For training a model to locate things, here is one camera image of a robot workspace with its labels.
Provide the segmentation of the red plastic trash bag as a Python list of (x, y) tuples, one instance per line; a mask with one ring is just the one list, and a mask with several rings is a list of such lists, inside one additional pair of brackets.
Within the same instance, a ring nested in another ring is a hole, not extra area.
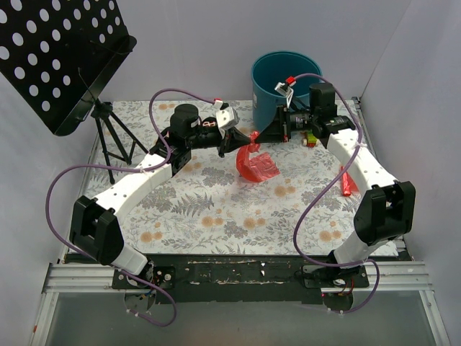
[(259, 153), (260, 145), (255, 143), (258, 136), (258, 131), (252, 132), (250, 144), (239, 148), (236, 155), (238, 173), (249, 182), (256, 183), (264, 182), (280, 174), (280, 170), (267, 152), (251, 157), (252, 154)]

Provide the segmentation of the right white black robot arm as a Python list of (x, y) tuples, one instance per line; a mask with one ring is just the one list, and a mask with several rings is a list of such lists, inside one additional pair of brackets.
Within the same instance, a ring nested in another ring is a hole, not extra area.
[(308, 110), (290, 112), (278, 106), (273, 121), (255, 141), (287, 142), (292, 132), (311, 130), (357, 186), (362, 199), (353, 220), (354, 232), (311, 274), (339, 287), (359, 273), (376, 249), (411, 230), (416, 188), (409, 181), (399, 181), (363, 146), (359, 123), (338, 114), (337, 96), (330, 83), (310, 85)]

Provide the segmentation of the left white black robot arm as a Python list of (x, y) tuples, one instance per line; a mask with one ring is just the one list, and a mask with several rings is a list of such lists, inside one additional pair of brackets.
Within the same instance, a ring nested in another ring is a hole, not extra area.
[(251, 142), (237, 129), (238, 114), (229, 105), (218, 105), (214, 116), (201, 119), (197, 107), (182, 104), (174, 109), (170, 125), (132, 174), (94, 198), (80, 197), (74, 204), (70, 241), (101, 265), (128, 272), (137, 288), (152, 283), (147, 257), (127, 244), (121, 225), (128, 213), (151, 191), (174, 177), (191, 160), (195, 149), (216, 148), (219, 156)]

